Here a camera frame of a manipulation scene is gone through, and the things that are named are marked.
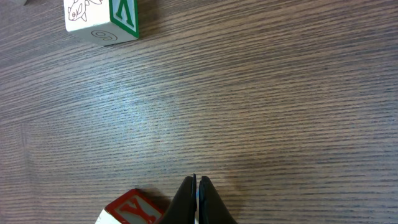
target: white block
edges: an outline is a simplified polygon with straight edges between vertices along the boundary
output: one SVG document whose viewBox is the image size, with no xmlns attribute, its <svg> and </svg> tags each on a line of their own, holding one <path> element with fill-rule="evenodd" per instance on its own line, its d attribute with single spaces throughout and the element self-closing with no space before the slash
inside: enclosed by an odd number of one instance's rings
<svg viewBox="0 0 398 224">
<path fill-rule="evenodd" d="M 120 222 L 103 209 L 95 224 L 120 224 Z"/>
<path fill-rule="evenodd" d="M 67 31 L 98 45 L 139 38 L 136 0 L 63 0 Z"/>
</svg>

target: fish drawing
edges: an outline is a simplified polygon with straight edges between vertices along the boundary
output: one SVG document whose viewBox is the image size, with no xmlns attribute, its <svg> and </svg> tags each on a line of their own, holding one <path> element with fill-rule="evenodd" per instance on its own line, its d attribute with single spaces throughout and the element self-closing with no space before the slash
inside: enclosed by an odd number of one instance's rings
<svg viewBox="0 0 398 224">
<path fill-rule="evenodd" d="M 69 20 L 76 21 L 81 18 L 84 21 L 87 21 L 86 6 L 89 6 L 90 2 L 94 4 L 102 4 L 102 0 L 74 0 L 72 6 L 68 7 Z"/>
</svg>

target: wood grain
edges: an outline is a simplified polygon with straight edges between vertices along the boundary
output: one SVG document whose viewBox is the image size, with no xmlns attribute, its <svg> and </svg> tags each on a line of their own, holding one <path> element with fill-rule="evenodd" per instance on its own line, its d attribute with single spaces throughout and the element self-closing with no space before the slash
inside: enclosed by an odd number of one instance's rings
<svg viewBox="0 0 398 224">
<path fill-rule="evenodd" d="M 238 223 L 398 223 L 398 1 L 138 0 L 141 36 L 0 2 L 0 223 L 208 175 Z"/>
</svg>

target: green border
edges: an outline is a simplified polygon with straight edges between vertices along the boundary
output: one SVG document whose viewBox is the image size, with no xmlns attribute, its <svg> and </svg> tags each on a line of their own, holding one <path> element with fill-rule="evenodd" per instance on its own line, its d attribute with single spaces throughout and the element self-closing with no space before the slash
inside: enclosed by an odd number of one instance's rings
<svg viewBox="0 0 398 224">
<path fill-rule="evenodd" d="M 113 22 L 114 24 L 116 24 L 117 26 L 119 26 L 120 28 L 122 28 L 123 30 L 125 30 L 126 32 L 128 32 L 129 34 L 133 35 L 136 38 L 139 38 L 139 26 L 138 26 L 138 8 L 137 8 L 137 0 L 132 0 L 134 3 L 134 14 L 136 17 L 136 29 L 137 32 L 135 32 L 134 30 L 130 29 L 128 26 L 124 25 L 122 22 L 120 22 L 119 20 L 115 19 L 113 17 L 113 2 L 112 0 L 109 0 L 109 15 L 111 17 L 111 22 Z"/>
</svg>

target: block face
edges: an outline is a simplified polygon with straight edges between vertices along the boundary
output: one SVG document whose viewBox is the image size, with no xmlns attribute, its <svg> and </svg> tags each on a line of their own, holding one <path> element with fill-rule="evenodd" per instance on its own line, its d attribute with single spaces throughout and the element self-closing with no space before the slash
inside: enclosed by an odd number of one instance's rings
<svg viewBox="0 0 398 224">
<path fill-rule="evenodd" d="M 108 0 L 63 0 L 67 31 L 108 23 Z"/>
<path fill-rule="evenodd" d="M 95 224 L 120 224 L 111 214 L 102 210 Z"/>
<path fill-rule="evenodd" d="M 136 0 L 109 0 L 109 13 L 111 22 L 139 38 Z"/>
<path fill-rule="evenodd" d="M 84 40 L 102 46 L 118 44 L 137 39 L 110 21 L 99 26 L 73 30 L 70 33 L 75 34 Z"/>
<path fill-rule="evenodd" d="M 163 215 L 161 210 L 137 190 L 130 190 L 106 206 L 105 210 L 121 223 L 155 223 Z"/>
</svg>

